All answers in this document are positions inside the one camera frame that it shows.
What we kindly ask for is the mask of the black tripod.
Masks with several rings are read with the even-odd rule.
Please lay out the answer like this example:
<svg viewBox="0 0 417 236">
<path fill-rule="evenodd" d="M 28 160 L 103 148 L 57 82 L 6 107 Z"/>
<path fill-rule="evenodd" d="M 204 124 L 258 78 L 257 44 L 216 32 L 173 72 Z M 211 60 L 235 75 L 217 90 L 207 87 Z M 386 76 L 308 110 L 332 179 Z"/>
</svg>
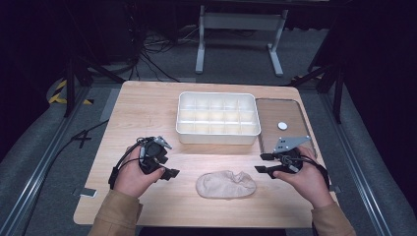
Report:
<svg viewBox="0 0 417 236">
<path fill-rule="evenodd" d="M 318 77 L 321 77 L 320 81 L 316 85 L 316 91 L 318 93 L 328 93 L 331 88 L 334 88 L 331 111 L 335 121 L 340 124 L 340 110 L 344 79 L 342 65 L 340 63 L 320 67 L 301 77 L 296 76 L 290 81 L 288 86 L 297 88 Z"/>
<path fill-rule="evenodd" d="M 109 70 L 105 69 L 98 64 L 91 62 L 90 60 L 78 56 L 72 55 L 66 66 L 66 82 L 67 82 L 67 105 L 65 117 L 69 117 L 76 105 L 76 89 L 75 80 L 78 80 L 82 87 L 90 87 L 93 79 L 90 74 L 89 68 L 93 68 L 101 76 L 107 77 L 117 84 L 123 84 L 124 80 Z"/>
</svg>

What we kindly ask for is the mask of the grey tape strip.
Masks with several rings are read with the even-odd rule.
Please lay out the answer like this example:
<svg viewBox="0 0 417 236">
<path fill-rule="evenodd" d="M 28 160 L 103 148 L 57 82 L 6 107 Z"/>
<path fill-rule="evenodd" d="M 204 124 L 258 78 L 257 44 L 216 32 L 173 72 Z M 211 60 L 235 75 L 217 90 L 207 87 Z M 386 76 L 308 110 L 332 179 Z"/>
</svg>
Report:
<svg viewBox="0 0 417 236">
<path fill-rule="evenodd" d="M 117 101 L 119 92 L 120 92 L 119 88 L 113 88 L 110 91 L 110 94 L 107 97 L 106 103 L 104 105 L 104 108 L 101 112 L 101 116 L 99 118 L 100 122 L 106 121 L 110 118 L 112 111 L 114 109 L 115 103 Z"/>
</svg>

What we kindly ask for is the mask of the grey metal stand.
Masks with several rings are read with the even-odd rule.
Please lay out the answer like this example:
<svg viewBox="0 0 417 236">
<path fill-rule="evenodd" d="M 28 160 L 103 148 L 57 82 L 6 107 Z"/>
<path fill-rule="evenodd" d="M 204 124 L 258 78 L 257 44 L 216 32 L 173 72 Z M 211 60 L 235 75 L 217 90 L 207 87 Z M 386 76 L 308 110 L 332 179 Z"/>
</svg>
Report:
<svg viewBox="0 0 417 236">
<path fill-rule="evenodd" d="M 279 44 L 288 11 L 282 10 L 278 15 L 242 14 L 242 13 L 213 13 L 206 7 L 200 7 L 199 15 L 199 46 L 195 72 L 201 74 L 205 64 L 205 30 L 263 30 L 273 31 L 274 40 L 267 45 L 267 50 L 274 73 L 278 77 L 283 76 L 283 70 L 279 61 L 277 46 Z"/>
</svg>

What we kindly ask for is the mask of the person's right hand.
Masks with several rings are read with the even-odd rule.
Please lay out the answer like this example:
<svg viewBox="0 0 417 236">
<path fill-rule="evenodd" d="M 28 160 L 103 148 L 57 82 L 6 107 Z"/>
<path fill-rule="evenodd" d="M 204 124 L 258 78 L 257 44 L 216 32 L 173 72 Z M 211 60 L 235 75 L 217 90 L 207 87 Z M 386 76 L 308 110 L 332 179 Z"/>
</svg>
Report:
<svg viewBox="0 0 417 236">
<path fill-rule="evenodd" d="M 273 176 L 291 186 L 306 199 L 313 208 L 330 206 L 334 200 L 329 193 L 325 178 L 317 168 L 318 162 L 314 153 L 306 147 L 298 147 L 302 156 L 307 156 L 308 162 L 296 174 L 274 171 Z"/>
</svg>

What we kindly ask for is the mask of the white compartment storage box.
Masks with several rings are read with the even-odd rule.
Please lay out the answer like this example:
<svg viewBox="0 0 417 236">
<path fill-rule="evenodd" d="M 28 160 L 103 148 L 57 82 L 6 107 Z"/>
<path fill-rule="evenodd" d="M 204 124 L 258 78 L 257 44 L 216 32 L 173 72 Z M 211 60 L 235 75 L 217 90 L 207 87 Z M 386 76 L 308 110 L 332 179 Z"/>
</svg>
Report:
<svg viewBox="0 0 417 236">
<path fill-rule="evenodd" d="M 182 144 L 252 145 L 261 133 L 256 99 L 249 93 L 184 91 L 176 131 Z"/>
</svg>

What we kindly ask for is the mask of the aluminium floor rail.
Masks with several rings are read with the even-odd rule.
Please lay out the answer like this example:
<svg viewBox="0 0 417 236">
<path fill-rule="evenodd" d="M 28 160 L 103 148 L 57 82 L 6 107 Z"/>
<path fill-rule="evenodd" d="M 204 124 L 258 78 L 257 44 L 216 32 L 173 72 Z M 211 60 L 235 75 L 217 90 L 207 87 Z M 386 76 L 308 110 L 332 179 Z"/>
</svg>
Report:
<svg viewBox="0 0 417 236">
<path fill-rule="evenodd" d="M 365 206 L 365 209 L 372 221 L 372 224 L 377 232 L 378 236 L 392 236 L 391 230 L 387 225 L 387 221 L 381 211 L 379 204 L 373 190 L 371 189 L 369 182 L 359 165 L 356 155 L 353 151 L 351 144 L 343 130 L 343 127 L 336 122 L 332 113 L 332 104 L 330 99 L 325 94 L 320 94 L 319 98 L 325 108 L 326 114 L 330 119 L 330 123 L 334 128 L 337 138 L 341 142 L 344 153 L 346 154 L 346 163 L 349 172 L 352 175 L 353 181 L 359 192 L 361 200 Z"/>
<path fill-rule="evenodd" d="M 39 163 L 35 166 L 33 173 L 15 202 L 14 207 L 0 228 L 0 236 L 13 236 L 26 215 L 32 215 L 35 208 L 35 201 L 39 196 L 49 169 L 58 156 L 64 136 L 88 94 L 89 88 L 81 87 L 79 89 L 75 96 L 72 111 L 59 123 L 51 142 L 48 144 Z"/>
</svg>

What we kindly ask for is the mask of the yellow black floor tape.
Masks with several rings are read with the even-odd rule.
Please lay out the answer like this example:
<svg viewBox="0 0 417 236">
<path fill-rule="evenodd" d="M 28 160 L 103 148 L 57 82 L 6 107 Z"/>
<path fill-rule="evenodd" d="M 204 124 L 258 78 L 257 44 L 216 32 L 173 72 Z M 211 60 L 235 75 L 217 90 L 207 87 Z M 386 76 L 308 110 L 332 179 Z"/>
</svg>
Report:
<svg viewBox="0 0 417 236">
<path fill-rule="evenodd" d="M 52 93 L 51 97 L 49 98 L 49 103 L 62 103 L 66 104 L 67 99 L 64 97 L 61 97 L 60 94 L 63 91 L 64 87 L 67 85 L 67 81 L 63 79 L 58 86 L 56 87 L 55 91 Z"/>
</svg>

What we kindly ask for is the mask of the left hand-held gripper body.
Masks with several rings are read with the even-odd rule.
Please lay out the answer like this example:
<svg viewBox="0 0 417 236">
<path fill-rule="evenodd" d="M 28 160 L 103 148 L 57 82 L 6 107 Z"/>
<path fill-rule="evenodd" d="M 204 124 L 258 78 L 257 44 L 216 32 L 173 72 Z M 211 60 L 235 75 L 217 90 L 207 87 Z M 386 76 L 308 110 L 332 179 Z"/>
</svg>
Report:
<svg viewBox="0 0 417 236">
<path fill-rule="evenodd" d="M 172 146 L 162 137 L 146 138 L 142 144 L 139 157 L 139 165 L 145 174 L 150 174 L 153 171 L 161 168 L 163 164 L 158 161 L 162 155 L 167 155 L 167 149 L 172 149 Z"/>
</svg>

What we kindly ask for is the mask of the beige sock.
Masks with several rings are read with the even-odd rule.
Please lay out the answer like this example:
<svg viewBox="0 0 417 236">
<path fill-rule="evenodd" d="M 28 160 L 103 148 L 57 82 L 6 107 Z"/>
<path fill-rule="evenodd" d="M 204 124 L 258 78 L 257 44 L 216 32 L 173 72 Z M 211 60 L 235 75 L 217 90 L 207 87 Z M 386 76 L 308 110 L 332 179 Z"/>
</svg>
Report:
<svg viewBox="0 0 417 236">
<path fill-rule="evenodd" d="M 206 173 L 196 182 L 197 193 L 207 199 L 239 199 L 254 194 L 257 184 L 243 171 L 235 174 L 230 170 Z"/>
</svg>

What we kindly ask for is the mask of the person's left hand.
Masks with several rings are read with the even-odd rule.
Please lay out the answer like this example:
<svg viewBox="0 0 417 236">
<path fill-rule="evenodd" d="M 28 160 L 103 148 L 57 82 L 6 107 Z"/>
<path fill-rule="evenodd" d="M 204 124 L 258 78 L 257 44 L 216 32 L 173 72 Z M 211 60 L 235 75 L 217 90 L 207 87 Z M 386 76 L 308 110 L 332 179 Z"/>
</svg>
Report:
<svg viewBox="0 0 417 236">
<path fill-rule="evenodd" d="M 140 149 L 140 147 L 135 147 L 123 160 L 113 187 L 114 191 L 136 199 L 164 172 L 164 168 L 159 168 L 150 174 L 145 174 L 139 166 Z"/>
</svg>

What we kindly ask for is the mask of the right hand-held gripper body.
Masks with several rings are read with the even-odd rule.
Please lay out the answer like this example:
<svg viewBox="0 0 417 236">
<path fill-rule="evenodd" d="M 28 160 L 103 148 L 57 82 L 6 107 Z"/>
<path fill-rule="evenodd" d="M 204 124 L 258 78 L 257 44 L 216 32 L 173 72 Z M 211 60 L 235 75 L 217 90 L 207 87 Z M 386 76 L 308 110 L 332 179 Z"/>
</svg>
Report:
<svg viewBox="0 0 417 236">
<path fill-rule="evenodd" d="M 278 139 L 272 154 L 281 162 L 281 166 L 287 173 L 298 173 L 301 170 L 303 160 L 299 146 L 310 139 L 310 136 L 280 137 Z"/>
</svg>

